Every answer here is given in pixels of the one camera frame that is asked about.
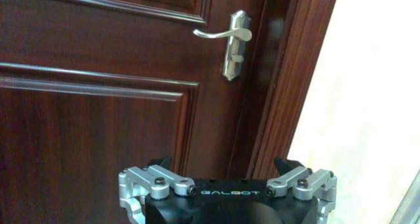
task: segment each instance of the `lever handle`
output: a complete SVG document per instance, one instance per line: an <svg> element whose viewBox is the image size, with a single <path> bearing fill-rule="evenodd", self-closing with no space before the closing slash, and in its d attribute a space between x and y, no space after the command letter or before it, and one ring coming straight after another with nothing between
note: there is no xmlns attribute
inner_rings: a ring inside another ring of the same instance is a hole
<svg viewBox="0 0 420 224"><path fill-rule="evenodd" d="M247 12L240 10L231 15L229 30L221 33L205 33L196 29L195 35L203 38L228 37L227 54L223 74L232 81L240 74L244 62L245 43L252 39L252 32L248 29L251 18Z"/></svg>
<svg viewBox="0 0 420 224"><path fill-rule="evenodd" d="M249 41L252 39L252 32L247 28L235 28L229 31L220 32L220 33L207 33L196 29L193 31L195 35L203 37L203 38L209 38L209 39L216 39L216 38L223 38L223 37L236 37L243 41Z"/></svg>

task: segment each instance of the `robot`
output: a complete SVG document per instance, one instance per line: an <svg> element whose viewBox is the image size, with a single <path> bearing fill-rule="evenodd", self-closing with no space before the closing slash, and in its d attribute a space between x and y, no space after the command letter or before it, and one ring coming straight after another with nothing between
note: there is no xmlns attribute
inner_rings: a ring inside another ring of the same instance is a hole
<svg viewBox="0 0 420 224"><path fill-rule="evenodd" d="M275 159L280 177L216 180L183 177L172 158L120 175L120 205L133 224L327 224L338 177L299 161Z"/></svg>

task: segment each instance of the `door molding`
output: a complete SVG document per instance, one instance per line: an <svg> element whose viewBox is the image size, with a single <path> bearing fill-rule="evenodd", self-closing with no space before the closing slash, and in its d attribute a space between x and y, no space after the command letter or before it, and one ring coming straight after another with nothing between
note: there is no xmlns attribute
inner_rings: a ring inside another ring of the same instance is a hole
<svg viewBox="0 0 420 224"><path fill-rule="evenodd" d="M335 2L265 2L229 178L278 176L274 159L288 156Z"/></svg>

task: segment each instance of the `door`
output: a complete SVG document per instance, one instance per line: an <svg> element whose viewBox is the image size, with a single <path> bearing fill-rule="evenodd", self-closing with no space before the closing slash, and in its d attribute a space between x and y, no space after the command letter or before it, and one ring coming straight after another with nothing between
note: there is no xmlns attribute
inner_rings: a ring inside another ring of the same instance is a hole
<svg viewBox="0 0 420 224"><path fill-rule="evenodd" d="M264 0L0 0L2 223L126 223L118 173L223 178ZM221 74L231 14L255 38Z"/></svg>

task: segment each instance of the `screw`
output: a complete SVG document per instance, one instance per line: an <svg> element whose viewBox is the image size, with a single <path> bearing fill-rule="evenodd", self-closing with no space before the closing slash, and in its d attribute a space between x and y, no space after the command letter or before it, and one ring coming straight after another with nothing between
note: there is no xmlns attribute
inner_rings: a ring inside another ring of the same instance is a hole
<svg viewBox="0 0 420 224"><path fill-rule="evenodd" d="M164 177L158 177L158 178L156 179L156 184L157 184L157 185L164 185L164 184L165 184L165 178L164 178Z"/></svg>
<svg viewBox="0 0 420 224"><path fill-rule="evenodd" d="M308 180L307 179L299 179L298 180L298 186L308 188Z"/></svg>
<svg viewBox="0 0 420 224"><path fill-rule="evenodd" d="M189 189L189 195L195 196L196 194L197 194L197 187L192 186L191 189Z"/></svg>
<svg viewBox="0 0 420 224"><path fill-rule="evenodd" d="M276 195L276 190L272 187L268 187L268 196L274 197Z"/></svg>

